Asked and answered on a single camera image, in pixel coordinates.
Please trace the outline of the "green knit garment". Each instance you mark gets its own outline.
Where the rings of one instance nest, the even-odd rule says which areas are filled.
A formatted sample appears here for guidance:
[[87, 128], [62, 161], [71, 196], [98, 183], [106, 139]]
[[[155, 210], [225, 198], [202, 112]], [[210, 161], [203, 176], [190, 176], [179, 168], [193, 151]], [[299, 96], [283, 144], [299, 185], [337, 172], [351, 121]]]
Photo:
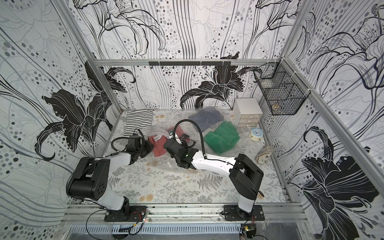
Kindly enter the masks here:
[[204, 136], [205, 143], [217, 155], [233, 149], [239, 139], [237, 128], [231, 122], [222, 122], [213, 132], [210, 131]]

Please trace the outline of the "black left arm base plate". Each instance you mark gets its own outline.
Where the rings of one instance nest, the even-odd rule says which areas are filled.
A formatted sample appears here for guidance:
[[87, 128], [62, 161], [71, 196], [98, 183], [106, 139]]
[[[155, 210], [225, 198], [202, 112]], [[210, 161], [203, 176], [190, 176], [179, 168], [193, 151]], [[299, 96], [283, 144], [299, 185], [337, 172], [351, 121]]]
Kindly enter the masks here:
[[123, 207], [121, 210], [107, 210], [105, 222], [140, 222], [144, 219], [147, 206]]

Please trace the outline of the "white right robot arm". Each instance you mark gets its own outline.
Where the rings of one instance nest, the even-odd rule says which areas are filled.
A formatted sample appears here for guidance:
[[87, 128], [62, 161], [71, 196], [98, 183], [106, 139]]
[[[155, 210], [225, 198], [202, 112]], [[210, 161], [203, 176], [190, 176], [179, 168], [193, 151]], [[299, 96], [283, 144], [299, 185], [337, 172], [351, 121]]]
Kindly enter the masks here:
[[180, 168], [205, 170], [229, 177], [240, 194], [239, 211], [248, 215], [252, 212], [264, 172], [246, 155], [239, 154], [237, 157], [210, 155], [204, 150], [182, 146], [175, 139], [167, 140], [164, 149], [176, 160]]

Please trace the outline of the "dark blue folded garment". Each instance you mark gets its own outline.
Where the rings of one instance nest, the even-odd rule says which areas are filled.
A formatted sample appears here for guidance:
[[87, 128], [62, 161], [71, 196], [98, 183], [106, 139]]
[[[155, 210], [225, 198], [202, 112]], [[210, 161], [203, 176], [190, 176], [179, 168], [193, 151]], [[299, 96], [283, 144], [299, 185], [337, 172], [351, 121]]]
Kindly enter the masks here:
[[224, 116], [216, 108], [207, 107], [189, 116], [188, 119], [194, 121], [204, 132], [216, 123], [223, 121]]

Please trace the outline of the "clear plastic vacuum bag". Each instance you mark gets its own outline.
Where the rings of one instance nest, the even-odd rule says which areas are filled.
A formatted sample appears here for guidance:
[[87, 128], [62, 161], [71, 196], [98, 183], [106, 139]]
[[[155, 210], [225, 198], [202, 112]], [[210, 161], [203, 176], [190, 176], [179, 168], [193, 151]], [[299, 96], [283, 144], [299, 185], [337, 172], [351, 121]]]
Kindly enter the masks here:
[[[199, 126], [190, 119], [183, 119], [178, 122], [175, 122], [174, 117], [179, 113], [179, 111], [154, 111], [154, 117], [153, 117], [153, 123], [152, 126], [159, 126], [161, 128], [167, 129], [167, 128], [174, 128], [172, 137], [169, 139], [175, 139], [177, 141], [177, 138], [175, 136], [177, 127], [180, 127], [181, 123], [190, 123], [194, 125], [197, 128], [197, 132], [199, 133], [199, 140], [195, 141], [191, 139], [188, 144], [181, 143], [180, 145], [186, 146], [187, 148], [194, 148], [198, 150], [205, 150], [205, 144], [204, 144], [204, 137], [203, 132], [199, 128]], [[146, 134], [149, 136], [149, 130], [151, 127], [145, 128]], [[193, 170], [193, 169], [183, 169], [177, 166], [176, 160], [171, 158], [170, 154], [167, 152], [163, 154], [160, 157], [155, 157], [153, 151], [145, 157], [145, 160], [147, 161], [147, 165], [150, 167], [155, 168], [156, 170], [161, 170], [165, 172], [172, 172], [172, 173], [178, 173], [178, 174], [198, 174], [199, 170]]]

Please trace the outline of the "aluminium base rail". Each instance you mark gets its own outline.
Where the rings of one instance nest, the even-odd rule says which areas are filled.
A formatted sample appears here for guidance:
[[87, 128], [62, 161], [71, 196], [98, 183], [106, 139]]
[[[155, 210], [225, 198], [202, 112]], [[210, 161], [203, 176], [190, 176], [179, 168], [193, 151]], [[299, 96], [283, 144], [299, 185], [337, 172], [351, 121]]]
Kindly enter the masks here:
[[[141, 220], [149, 224], [200, 224], [227, 223], [224, 204], [146, 204], [147, 210]], [[308, 223], [309, 220], [299, 203], [261, 203], [254, 207], [255, 220], [264, 216], [271, 223]], [[104, 222], [106, 211], [97, 205], [70, 205], [61, 224], [82, 224]]]

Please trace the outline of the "black white striped tank top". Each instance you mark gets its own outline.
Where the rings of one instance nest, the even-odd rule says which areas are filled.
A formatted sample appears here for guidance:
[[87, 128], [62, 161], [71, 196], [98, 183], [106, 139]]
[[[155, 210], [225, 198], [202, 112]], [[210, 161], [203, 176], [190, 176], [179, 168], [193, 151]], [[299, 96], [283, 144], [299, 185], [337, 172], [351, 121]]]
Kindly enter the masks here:
[[153, 123], [153, 110], [134, 110], [126, 113], [126, 123], [124, 126], [124, 136], [134, 134], [136, 129], [151, 127]]

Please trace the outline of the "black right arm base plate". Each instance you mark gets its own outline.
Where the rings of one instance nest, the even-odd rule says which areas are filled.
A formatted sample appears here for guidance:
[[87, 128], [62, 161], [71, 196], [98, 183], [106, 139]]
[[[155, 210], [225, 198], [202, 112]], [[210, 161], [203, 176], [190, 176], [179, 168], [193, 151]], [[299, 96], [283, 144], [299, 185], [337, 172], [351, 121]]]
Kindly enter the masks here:
[[264, 221], [265, 215], [261, 205], [254, 205], [250, 213], [241, 210], [237, 205], [224, 205], [224, 210], [221, 211], [228, 222], [236, 221]]

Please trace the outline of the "red garment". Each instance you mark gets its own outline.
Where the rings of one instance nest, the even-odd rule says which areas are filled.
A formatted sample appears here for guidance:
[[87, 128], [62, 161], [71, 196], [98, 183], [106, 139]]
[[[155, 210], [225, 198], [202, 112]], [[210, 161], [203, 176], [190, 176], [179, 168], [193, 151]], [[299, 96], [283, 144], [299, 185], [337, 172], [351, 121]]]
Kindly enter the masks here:
[[[172, 137], [174, 128], [161, 128], [159, 126], [151, 126], [149, 130], [149, 142], [153, 146], [155, 157], [160, 157], [167, 153], [164, 149], [165, 142]], [[189, 135], [185, 134], [181, 127], [177, 127], [175, 136], [179, 144], [188, 144], [190, 142]]]

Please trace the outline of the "white mini drawer cabinet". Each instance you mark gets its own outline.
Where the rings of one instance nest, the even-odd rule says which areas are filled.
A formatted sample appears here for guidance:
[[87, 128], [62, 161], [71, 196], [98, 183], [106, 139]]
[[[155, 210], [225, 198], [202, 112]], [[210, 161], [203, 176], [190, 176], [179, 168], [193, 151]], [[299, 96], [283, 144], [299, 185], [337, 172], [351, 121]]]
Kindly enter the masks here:
[[235, 125], [242, 127], [257, 127], [263, 115], [257, 99], [235, 99], [233, 107]]

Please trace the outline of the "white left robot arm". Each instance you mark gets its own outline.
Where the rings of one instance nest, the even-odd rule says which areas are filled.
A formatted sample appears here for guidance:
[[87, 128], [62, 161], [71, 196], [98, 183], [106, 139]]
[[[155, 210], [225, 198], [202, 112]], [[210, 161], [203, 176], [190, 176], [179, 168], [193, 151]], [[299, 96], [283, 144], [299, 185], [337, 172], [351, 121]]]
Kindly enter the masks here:
[[114, 152], [104, 157], [83, 157], [69, 177], [66, 192], [69, 197], [96, 203], [111, 213], [130, 213], [129, 200], [108, 187], [110, 171], [135, 163], [153, 149], [144, 136], [134, 134], [112, 140]]

